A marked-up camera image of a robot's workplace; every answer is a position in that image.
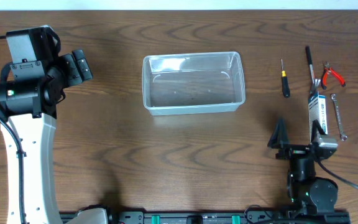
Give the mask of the black handled metal tool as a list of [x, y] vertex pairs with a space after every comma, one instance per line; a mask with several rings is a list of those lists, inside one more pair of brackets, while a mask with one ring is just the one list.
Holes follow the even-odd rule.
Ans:
[[321, 80], [315, 77], [314, 69], [313, 69], [313, 61], [312, 61], [312, 56], [311, 56], [311, 50], [308, 45], [305, 47], [305, 52], [306, 52], [306, 59], [308, 61], [308, 67], [310, 70], [310, 77], [311, 77], [310, 95], [312, 96], [317, 91]]

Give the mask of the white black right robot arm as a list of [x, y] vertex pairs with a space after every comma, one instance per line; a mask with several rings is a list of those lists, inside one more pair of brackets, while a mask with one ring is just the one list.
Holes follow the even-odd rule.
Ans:
[[296, 207], [294, 215], [318, 216], [334, 212], [338, 186], [327, 178], [316, 175], [315, 164], [330, 158], [337, 150], [337, 141], [327, 135], [320, 123], [312, 122], [311, 142], [291, 144], [283, 119], [278, 120], [268, 147], [276, 149], [276, 159], [288, 160], [288, 196]]

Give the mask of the yellow black small screwdriver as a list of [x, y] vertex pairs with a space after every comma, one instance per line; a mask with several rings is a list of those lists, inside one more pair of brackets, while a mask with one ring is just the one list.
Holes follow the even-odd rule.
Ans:
[[289, 88], [288, 78], [287, 78], [286, 71], [284, 69], [284, 64], [283, 64], [282, 58], [280, 59], [280, 64], [281, 64], [281, 68], [282, 68], [282, 93], [285, 98], [289, 98], [290, 97], [290, 88]]

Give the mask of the clear plastic container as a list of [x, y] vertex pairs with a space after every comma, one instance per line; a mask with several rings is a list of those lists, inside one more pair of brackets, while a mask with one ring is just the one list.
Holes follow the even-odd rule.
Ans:
[[233, 112], [246, 100], [238, 52], [148, 55], [142, 97], [152, 116]]

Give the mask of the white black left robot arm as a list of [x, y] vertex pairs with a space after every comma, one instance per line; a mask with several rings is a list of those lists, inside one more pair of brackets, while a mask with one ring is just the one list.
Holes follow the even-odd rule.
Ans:
[[64, 90], [91, 80], [82, 50], [60, 55], [50, 26], [5, 35], [12, 60], [0, 74], [1, 131], [8, 168], [8, 223], [64, 223], [53, 174], [57, 105]]

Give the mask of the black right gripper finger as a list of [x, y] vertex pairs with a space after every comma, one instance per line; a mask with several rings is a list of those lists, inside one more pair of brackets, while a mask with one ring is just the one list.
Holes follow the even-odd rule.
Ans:
[[318, 138], [320, 138], [321, 136], [324, 136], [326, 133], [324, 132], [324, 130], [322, 129], [319, 121], [316, 119], [312, 122], [312, 129], [311, 129], [311, 138], [310, 141], [311, 142], [316, 142], [318, 140]]
[[283, 119], [279, 119], [275, 131], [271, 135], [267, 146], [269, 148], [284, 148], [289, 145], [288, 132]]

